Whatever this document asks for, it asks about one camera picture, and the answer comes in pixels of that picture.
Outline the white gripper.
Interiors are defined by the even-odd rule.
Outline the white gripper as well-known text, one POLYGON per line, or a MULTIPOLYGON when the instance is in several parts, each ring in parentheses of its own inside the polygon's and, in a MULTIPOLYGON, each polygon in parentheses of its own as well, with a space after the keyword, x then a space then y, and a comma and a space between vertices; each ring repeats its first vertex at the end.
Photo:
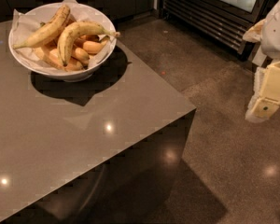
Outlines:
MULTIPOLYGON (((260 42, 264 54, 280 60, 280 0, 265 20, 258 21, 244 33, 243 40, 260 42)), ((257 68, 253 91, 245 119, 253 123, 268 120, 280 107, 280 61, 257 68)))

